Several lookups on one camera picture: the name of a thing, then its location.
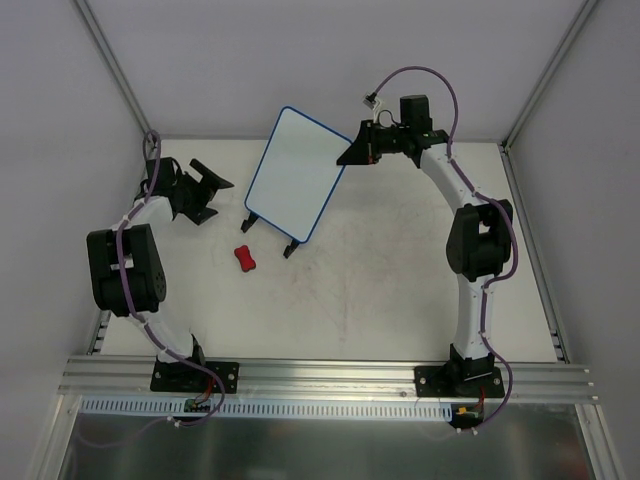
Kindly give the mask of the blue-framed whiteboard with stand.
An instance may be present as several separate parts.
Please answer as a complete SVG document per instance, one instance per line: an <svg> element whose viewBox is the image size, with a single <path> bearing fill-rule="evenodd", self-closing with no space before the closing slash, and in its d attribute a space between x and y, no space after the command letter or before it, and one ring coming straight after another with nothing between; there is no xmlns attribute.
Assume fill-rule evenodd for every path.
<svg viewBox="0 0 640 480"><path fill-rule="evenodd" d="M276 119L249 184L241 231L262 220L290 238L289 258L307 243L344 172L336 164L351 140L292 107Z"/></svg>

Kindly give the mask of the red bone-shaped eraser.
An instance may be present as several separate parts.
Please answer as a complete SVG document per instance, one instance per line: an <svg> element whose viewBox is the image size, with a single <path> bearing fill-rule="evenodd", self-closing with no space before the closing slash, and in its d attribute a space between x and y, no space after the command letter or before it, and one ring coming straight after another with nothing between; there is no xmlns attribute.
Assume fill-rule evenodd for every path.
<svg viewBox="0 0 640 480"><path fill-rule="evenodd" d="M234 249L234 256L238 260L243 273L254 270L257 266L247 245L241 245Z"/></svg>

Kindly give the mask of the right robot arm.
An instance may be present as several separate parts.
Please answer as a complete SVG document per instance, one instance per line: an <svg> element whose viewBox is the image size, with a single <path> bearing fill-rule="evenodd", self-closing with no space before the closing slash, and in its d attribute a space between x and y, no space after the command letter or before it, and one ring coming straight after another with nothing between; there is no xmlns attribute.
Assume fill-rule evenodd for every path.
<svg viewBox="0 0 640 480"><path fill-rule="evenodd" d="M456 333L443 365L415 368L416 394L501 398L505 390L496 366L500 357L490 344L490 310L504 266L517 264L513 207L473 186L453 157L450 135L434 128L427 96L404 96L399 106L400 119L389 126L377 118L362 121L336 163L374 165L386 154L403 154L434 182L454 214L445 253L458 280Z"/></svg>

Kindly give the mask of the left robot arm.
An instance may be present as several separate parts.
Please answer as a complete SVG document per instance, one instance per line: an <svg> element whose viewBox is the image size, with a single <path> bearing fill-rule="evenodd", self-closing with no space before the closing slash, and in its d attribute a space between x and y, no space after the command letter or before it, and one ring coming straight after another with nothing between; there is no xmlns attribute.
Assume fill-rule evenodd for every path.
<svg viewBox="0 0 640 480"><path fill-rule="evenodd" d="M232 186L197 159L189 165L199 179L172 157L147 161L148 177L132 209L116 225L88 234L92 292L100 309L129 319L152 344L152 391L234 394L238 363L207 360L195 336L163 304L167 280L155 233L179 215L195 225L211 219L217 212L209 203Z"/></svg>

